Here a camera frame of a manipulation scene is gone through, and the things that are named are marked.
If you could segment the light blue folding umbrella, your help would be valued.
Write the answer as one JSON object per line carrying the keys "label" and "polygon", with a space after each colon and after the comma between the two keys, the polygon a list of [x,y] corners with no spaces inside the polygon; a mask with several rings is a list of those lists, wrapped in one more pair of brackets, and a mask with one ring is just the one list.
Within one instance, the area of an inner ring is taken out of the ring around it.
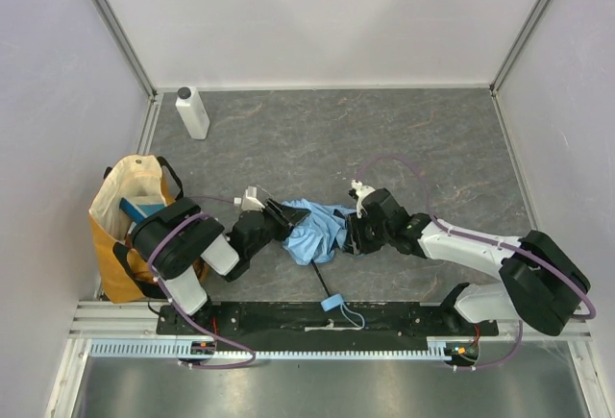
{"label": "light blue folding umbrella", "polygon": [[320,264],[327,264],[335,258],[336,250],[345,250],[346,239],[349,237],[346,220],[356,210],[340,205],[323,205],[307,199],[286,201],[283,206],[307,212],[307,216],[283,241],[283,248],[296,264],[309,266],[314,271],[326,294],[320,303],[321,309],[324,312],[337,310],[353,330],[364,330],[367,326],[365,317],[350,309],[340,293],[331,292],[319,268]]}

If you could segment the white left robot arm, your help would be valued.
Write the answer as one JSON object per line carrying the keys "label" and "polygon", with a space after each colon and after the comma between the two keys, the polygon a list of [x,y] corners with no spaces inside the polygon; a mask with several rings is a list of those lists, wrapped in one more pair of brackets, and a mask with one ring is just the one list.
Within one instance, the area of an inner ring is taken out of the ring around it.
{"label": "white left robot arm", "polygon": [[154,270],[172,304],[188,316],[209,303],[194,269],[196,261],[228,281],[236,280],[265,245],[285,241],[309,216],[308,209],[268,199],[261,207],[241,212],[227,233],[189,198],[169,206],[153,196],[123,198],[119,207],[132,221],[133,248]]}

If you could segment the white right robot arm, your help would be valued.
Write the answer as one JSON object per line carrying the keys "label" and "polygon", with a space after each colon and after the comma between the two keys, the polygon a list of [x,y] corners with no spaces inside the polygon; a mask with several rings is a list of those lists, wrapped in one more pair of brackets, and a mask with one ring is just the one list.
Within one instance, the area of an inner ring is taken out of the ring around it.
{"label": "white right robot arm", "polygon": [[346,219],[351,253],[368,255],[388,245],[402,255],[448,261],[493,278],[488,285],[460,283],[444,300],[468,323],[517,319],[558,336],[591,288],[547,234],[498,236],[463,229],[426,213],[410,214],[387,189],[358,181],[349,194],[357,203]]}

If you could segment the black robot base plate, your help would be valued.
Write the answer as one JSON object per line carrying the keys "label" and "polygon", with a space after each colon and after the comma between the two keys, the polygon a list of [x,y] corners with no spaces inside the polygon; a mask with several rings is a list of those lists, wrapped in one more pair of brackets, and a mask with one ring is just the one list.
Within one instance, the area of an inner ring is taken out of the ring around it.
{"label": "black robot base plate", "polygon": [[208,303],[188,318],[174,307],[159,309],[156,333],[197,334],[194,324],[230,339],[246,342],[249,335],[299,334],[334,329],[359,329],[365,321],[368,334],[410,337],[454,336],[474,338],[499,333],[494,322],[471,323],[450,308],[411,302],[349,303],[329,311],[315,302],[218,302]]}

